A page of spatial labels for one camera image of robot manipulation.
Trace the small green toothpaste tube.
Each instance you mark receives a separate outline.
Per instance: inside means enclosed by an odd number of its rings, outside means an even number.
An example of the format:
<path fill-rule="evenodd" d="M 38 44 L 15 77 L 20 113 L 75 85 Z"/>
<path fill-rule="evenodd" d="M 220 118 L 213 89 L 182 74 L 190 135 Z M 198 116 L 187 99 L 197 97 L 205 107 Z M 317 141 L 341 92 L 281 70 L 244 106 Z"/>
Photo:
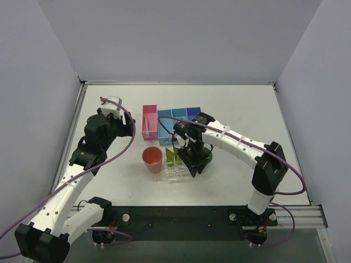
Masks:
<path fill-rule="evenodd" d="M 173 148 L 173 151 L 174 151 L 174 160 L 175 160 L 175 163 L 177 165 L 182 165 L 183 164 L 183 161 L 182 159 L 180 158 L 179 154 L 178 154 L 178 148 L 174 147 Z"/>

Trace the large green toothpaste tube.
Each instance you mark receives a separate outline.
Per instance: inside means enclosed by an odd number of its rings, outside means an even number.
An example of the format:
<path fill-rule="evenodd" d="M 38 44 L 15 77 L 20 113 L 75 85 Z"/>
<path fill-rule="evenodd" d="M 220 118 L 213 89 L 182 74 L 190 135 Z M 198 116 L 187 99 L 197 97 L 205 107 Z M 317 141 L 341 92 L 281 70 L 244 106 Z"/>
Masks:
<path fill-rule="evenodd" d="M 169 148 L 166 148 L 166 164 L 168 167 L 174 166 L 175 156 L 174 152 Z"/>

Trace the orange plastic cup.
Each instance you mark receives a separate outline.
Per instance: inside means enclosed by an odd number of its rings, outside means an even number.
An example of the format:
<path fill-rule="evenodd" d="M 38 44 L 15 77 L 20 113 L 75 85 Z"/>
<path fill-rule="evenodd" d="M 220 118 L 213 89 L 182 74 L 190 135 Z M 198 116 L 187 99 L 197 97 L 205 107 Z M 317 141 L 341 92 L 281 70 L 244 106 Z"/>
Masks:
<path fill-rule="evenodd" d="M 158 147 L 148 147 L 142 153 L 142 160 L 148 171 L 158 174 L 162 170 L 163 153 Z"/>

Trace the pink toothbrush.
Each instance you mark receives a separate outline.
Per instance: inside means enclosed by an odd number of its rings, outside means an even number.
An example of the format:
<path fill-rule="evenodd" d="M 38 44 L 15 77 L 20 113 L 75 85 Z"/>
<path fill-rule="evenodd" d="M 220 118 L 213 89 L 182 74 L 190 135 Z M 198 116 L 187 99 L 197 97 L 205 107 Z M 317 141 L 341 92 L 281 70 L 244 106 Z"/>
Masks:
<path fill-rule="evenodd" d="M 145 117 L 144 121 L 145 121 L 145 136 L 146 136 L 147 138 L 149 138 L 149 137 L 150 137 L 149 119 L 148 119 L 147 117 Z"/>

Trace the green plastic cup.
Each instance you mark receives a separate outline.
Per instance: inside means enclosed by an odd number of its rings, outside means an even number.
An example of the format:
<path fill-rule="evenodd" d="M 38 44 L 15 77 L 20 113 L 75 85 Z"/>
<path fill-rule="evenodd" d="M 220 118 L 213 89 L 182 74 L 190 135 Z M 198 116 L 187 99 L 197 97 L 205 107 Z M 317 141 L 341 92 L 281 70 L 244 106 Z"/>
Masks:
<path fill-rule="evenodd" d="M 213 158 L 212 150 L 204 147 L 202 149 L 202 153 L 203 153 L 203 155 L 205 157 L 205 164 L 204 164 L 204 166 L 206 166 L 206 165 L 210 164 L 210 162 L 212 161 L 212 158 Z"/>

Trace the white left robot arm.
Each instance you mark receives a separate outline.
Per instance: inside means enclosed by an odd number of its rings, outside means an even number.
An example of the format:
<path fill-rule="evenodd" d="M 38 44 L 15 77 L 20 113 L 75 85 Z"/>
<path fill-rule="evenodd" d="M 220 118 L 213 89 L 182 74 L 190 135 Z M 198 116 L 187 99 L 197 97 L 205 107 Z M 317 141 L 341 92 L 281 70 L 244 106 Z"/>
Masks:
<path fill-rule="evenodd" d="M 107 150 L 117 137 L 135 137 L 135 121 L 126 111 L 98 109 L 87 119 L 81 137 L 57 188 L 39 205 L 40 211 L 14 236 L 20 254 L 37 262 L 63 262 L 71 244 L 89 227 L 112 220 L 111 202 L 92 198 L 76 215 L 67 218 L 82 190 L 109 161 Z"/>

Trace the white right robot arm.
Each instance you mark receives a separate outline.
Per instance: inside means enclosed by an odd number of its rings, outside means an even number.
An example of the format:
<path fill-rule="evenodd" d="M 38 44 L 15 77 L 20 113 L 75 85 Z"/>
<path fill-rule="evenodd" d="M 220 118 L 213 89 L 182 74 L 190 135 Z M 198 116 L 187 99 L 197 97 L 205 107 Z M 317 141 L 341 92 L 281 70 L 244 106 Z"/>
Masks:
<path fill-rule="evenodd" d="M 283 164 L 286 159 L 280 144 L 273 141 L 268 145 L 251 140 L 203 112 L 192 121 L 176 120 L 173 130 L 187 141 L 178 150 L 178 156 L 192 177 L 201 174 L 212 160 L 212 150 L 205 148 L 205 144 L 233 155 L 253 169 L 254 190 L 247 207 L 257 216 L 266 212 L 288 171 L 287 165 Z"/>

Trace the clear textured tray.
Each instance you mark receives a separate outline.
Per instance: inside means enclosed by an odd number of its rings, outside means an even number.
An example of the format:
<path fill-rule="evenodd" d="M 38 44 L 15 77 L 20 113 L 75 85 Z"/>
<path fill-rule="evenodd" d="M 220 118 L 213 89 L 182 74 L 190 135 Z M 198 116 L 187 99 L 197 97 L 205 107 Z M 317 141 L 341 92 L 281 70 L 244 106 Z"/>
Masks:
<path fill-rule="evenodd" d="M 201 174 L 197 173 L 192 177 L 188 167 L 183 162 L 166 162 L 162 161 L 162 169 L 159 173 L 153 174 L 148 171 L 148 176 L 157 181 L 195 181 L 209 178 L 212 167 L 208 165 Z"/>

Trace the teal drawer bin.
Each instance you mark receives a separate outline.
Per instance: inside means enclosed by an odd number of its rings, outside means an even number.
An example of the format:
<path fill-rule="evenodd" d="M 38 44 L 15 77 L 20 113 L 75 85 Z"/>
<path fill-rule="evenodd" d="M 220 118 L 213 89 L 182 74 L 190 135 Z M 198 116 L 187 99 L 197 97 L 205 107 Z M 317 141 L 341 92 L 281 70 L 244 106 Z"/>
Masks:
<path fill-rule="evenodd" d="M 173 132 L 173 119 L 161 118 L 161 122 L 158 122 L 158 141 L 160 146 L 169 146 L 172 144 L 172 137 L 168 133 Z"/>

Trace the dark blue drawer bin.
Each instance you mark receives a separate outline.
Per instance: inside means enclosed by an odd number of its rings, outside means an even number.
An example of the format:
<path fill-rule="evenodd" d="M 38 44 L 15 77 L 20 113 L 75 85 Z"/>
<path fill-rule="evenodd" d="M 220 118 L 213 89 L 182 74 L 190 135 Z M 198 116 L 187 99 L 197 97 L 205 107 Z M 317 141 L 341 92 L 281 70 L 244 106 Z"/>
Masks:
<path fill-rule="evenodd" d="M 188 120 L 192 120 L 195 116 L 197 116 L 201 112 L 200 107 L 188 107 L 186 108 L 186 112 L 188 115 Z"/>

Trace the light blue drawer bin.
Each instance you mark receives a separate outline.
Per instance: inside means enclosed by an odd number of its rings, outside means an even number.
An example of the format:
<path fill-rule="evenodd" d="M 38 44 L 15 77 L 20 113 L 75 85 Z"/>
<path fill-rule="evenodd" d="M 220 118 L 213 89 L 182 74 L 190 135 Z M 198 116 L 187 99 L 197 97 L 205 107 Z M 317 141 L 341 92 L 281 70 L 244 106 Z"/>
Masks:
<path fill-rule="evenodd" d="M 175 118 L 180 118 L 180 119 L 184 119 L 184 120 L 188 119 L 188 114 L 187 114 L 186 108 L 172 109 L 172 116 Z"/>

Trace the pink drawer bin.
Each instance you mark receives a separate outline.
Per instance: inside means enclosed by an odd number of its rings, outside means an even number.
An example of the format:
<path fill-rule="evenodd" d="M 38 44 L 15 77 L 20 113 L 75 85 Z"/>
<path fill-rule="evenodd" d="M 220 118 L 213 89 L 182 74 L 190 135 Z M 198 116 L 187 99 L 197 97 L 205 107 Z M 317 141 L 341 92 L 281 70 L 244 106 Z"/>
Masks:
<path fill-rule="evenodd" d="M 150 131 L 149 138 L 145 136 L 145 121 L 144 121 L 145 117 L 149 119 L 149 131 Z M 143 105 L 141 133 L 144 140 L 158 139 L 157 105 Z"/>

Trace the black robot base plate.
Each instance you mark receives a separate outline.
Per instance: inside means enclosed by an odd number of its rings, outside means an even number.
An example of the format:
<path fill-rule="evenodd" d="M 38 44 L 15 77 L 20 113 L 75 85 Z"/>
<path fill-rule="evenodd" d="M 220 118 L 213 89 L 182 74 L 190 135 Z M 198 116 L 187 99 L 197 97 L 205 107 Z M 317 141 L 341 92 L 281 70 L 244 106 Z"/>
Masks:
<path fill-rule="evenodd" d="M 277 226 L 268 208 L 256 215 L 239 206 L 112 206 L 94 224 L 93 241 L 119 244 L 130 241 L 254 241 L 267 240 L 266 227 Z"/>

